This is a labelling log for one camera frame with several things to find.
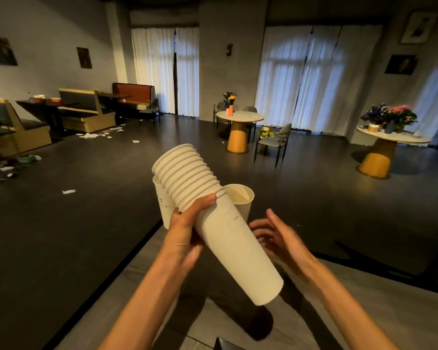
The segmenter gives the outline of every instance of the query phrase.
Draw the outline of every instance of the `white paper cup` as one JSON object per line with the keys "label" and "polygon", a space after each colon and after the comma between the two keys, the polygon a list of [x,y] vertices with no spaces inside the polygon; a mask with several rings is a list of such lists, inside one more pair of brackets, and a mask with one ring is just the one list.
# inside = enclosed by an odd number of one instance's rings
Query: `white paper cup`
{"label": "white paper cup", "polygon": [[152,170],[180,211],[199,197],[216,194],[216,204],[198,215],[195,229],[251,301],[266,304],[279,294],[283,280],[224,187],[203,163],[193,146],[184,144],[164,153]]}
{"label": "white paper cup", "polygon": [[167,191],[159,182],[157,176],[153,176],[153,183],[156,187],[157,202],[159,203],[159,208],[161,209],[163,225],[166,229],[169,229],[170,218],[175,210],[175,203],[170,198],[169,194],[167,194]]}
{"label": "white paper cup", "polygon": [[241,184],[228,184],[224,186],[224,189],[240,215],[245,221],[248,221],[251,203],[255,198],[254,192],[249,187]]}

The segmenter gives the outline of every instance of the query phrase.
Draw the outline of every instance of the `dark floor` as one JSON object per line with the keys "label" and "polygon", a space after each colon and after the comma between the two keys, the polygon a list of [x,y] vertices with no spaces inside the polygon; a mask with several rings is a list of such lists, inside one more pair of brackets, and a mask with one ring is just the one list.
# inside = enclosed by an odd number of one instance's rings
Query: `dark floor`
{"label": "dark floor", "polygon": [[[40,349],[160,219],[151,166],[192,143],[223,185],[255,191],[319,257],[438,292],[438,151],[398,147],[391,178],[355,170],[366,147],[293,132],[275,151],[225,150],[212,123],[163,116],[112,139],[77,136],[0,181],[0,349]],[[76,189],[63,195],[62,190]]]}

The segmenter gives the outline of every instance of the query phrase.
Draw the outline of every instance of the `red booth backrest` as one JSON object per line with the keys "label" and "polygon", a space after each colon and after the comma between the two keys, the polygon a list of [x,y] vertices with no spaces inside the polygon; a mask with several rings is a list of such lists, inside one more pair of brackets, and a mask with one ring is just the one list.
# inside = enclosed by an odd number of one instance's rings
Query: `red booth backrest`
{"label": "red booth backrest", "polygon": [[115,82],[112,84],[112,92],[132,96],[127,98],[130,102],[151,103],[154,86]]}

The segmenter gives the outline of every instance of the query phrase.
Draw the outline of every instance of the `pedestal base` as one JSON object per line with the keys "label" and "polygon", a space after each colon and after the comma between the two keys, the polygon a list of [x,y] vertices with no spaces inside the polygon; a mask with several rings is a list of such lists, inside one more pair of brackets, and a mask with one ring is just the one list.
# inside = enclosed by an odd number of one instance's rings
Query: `pedestal base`
{"label": "pedestal base", "polygon": [[377,139],[358,171],[374,178],[387,178],[396,145],[396,141]]}
{"label": "pedestal base", "polygon": [[227,150],[235,153],[247,152],[246,123],[232,122]]}

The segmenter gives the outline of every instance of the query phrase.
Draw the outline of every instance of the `gray chair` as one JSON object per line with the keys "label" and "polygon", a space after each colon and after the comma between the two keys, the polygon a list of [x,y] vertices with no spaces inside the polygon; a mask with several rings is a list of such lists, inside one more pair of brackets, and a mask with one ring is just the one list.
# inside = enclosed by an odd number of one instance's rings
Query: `gray chair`
{"label": "gray chair", "polygon": [[[242,111],[251,111],[253,113],[258,113],[258,110],[255,107],[245,107]],[[255,140],[255,132],[256,132],[256,122],[246,124],[246,128],[248,129],[248,143],[250,143],[251,131],[253,130],[253,141]]]}
{"label": "gray chair", "polygon": [[227,109],[227,104],[224,101],[221,101],[217,103],[217,105],[214,105],[212,109],[212,125],[214,126],[214,121],[216,121],[216,128],[219,125],[219,118],[216,117],[216,113],[218,111],[225,111]]}
{"label": "gray chair", "polygon": [[274,165],[274,168],[277,167],[277,163],[279,162],[279,154],[281,152],[281,148],[284,147],[284,153],[282,154],[282,161],[284,161],[285,151],[287,149],[287,143],[289,141],[289,136],[291,135],[292,126],[291,124],[287,124],[286,126],[283,126],[278,132],[274,133],[274,137],[266,137],[266,138],[258,138],[256,140],[256,146],[255,146],[255,157],[253,158],[253,162],[256,161],[256,153],[258,152],[258,144],[264,145],[264,152],[266,153],[266,149],[268,146],[276,147],[277,148],[277,157],[276,157],[276,164]]}

